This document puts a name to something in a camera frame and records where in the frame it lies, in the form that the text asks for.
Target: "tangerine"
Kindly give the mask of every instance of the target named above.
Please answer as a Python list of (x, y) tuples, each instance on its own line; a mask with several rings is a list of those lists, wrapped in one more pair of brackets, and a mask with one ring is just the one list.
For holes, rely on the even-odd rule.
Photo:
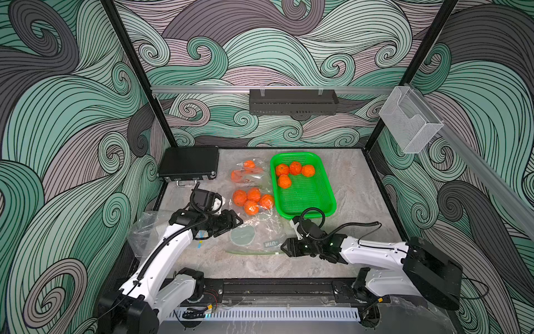
[(312, 177), (315, 175), (315, 167), (313, 165), (302, 166), (302, 175), (305, 177)]
[(276, 176), (289, 174), (289, 167), (286, 164), (276, 166)]
[(253, 200), (248, 200), (243, 205), (243, 209), (245, 210), (245, 213), (249, 216), (253, 216), (260, 210), (258, 203), (254, 202)]
[(249, 172), (247, 170), (233, 170), (230, 174), (230, 179), (235, 183), (247, 183), (250, 182), (250, 180), (247, 178), (243, 178), (243, 176), (247, 174), (252, 174), (252, 172)]
[(262, 196), (262, 198), (258, 202), (258, 205), (264, 209), (270, 210), (274, 206), (274, 197), (267, 193)]
[(289, 165), (289, 172), (293, 175), (298, 175), (301, 173), (302, 165), (300, 162), (293, 161), (291, 165)]
[(247, 201), (247, 193), (245, 192), (245, 190), (238, 189), (234, 192), (232, 199), (235, 205), (243, 206), (243, 204), (245, 204), (245, 202)]
[(241, 174), (240, 170), (233, 170), (230, 174), (230, 179), (235, 183), (239, 183), (242, 181), (243, 175)]
[(262, 193), (258, 188), (251, 188), (247, 192), (247, 199), (253, 200), (254, 202), (257, 202), (262, 198)]
[(247, 160), (243, 162), (243, 167), (245, 168), (245, 170), (253, 172), (254, 168), (256, 167), (256, 164), (252, 160)]
[(291, 179), (287, 175), (280, 175), (278, 178), (278, 185), (282, 189), (287, 189), (291, 187)]

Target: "plastic bag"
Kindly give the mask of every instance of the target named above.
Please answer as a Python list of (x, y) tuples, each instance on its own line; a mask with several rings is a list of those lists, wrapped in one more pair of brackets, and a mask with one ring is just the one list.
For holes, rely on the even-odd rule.
[(272, 192), (269, 164), (258, 158), (240, 162), (230, 171), (230, 180), (236, 186), (258, 187)]
[(139, 262), (143, 263), (156, 248), (169, 225), (173, 211), (147, 211), (128, 230), (128, 243)]
[(230, 179), (235, 185), (228, 196), (230, 209), (243, 219), (243, 225), (230, 231), (226, 251), (242, 254), (280, 251), (286, 234), (274, 206), (269, 166), (256, 158), (240, 162)]

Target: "green basket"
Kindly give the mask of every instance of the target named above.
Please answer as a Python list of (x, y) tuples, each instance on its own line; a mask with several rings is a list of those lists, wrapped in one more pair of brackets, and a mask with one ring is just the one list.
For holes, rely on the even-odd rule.
[[(278, 186), (276, 177), (276, 166), (286, 164), (289, 166), (293, 161), (300, 162), (302, 166), (313, 165), (315, 175), (305, 177), (302, 174), (289, 175), (291, 187), (282, 189)], [(325, 172), (325, 167), (321, 158), (310, 152), (293, 152), (276, 154), (271, 159), (271, 177), (274, 188), (274, 204), (278, 213), (286, 218), (292, 219), (300, 215), (309, 207), (321, 209), (326, 216), (332, 215), (336, 210), (336, 201), (330, 181)], [(306, 218), (320, 218), (318, 212), (306, 214)]]

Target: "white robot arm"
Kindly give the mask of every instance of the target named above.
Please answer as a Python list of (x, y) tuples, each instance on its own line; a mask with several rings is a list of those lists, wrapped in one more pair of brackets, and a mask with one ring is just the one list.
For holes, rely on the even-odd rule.
[[(200, 200), (193, 198), (195, 191), (200, 192)], [(224, 210), (218, 216), (212, 215), (222, 206), (213, 195), (217, 194), (195, 188), (191, 203), (204, 203), (204, 207), (210, 207), (212, 210), (207, 211), (209, 218), (195, 207), (191, 211), (181, 209), (174, 213), (163, 240), (148, 259), (120, 291), (100, 300), (99, 333), (156, 333), (159, 323), (184, 300), (202, 298), (203, 273), (193, 269), (184, 268), (172, 282), (163, 289), (160, 287), (198, 230), (206, 229), (208, 236), (217, 237), (242, 224), (233, 211)], [(311, 210), (321, 212), (309, 208), (291, 221), (297, 237), (287, 239), (281, 246), (289, 257), (318, 255), (332, 263), (371, 267), (360, 270), (352, 287), (355, 296), (367, 299), (370, 304), (383, 296), (396, 294), (422, 296), (445, 309), (459, 308), (461, 265), (424, 239), (383, 243), (336, 233), (347, 225), (379, 226), (378, 222), (348, 223), (327, 234), (320, 229), (324, 223), (322, 212), (323, 221), (319, 226), (304, 218)]]

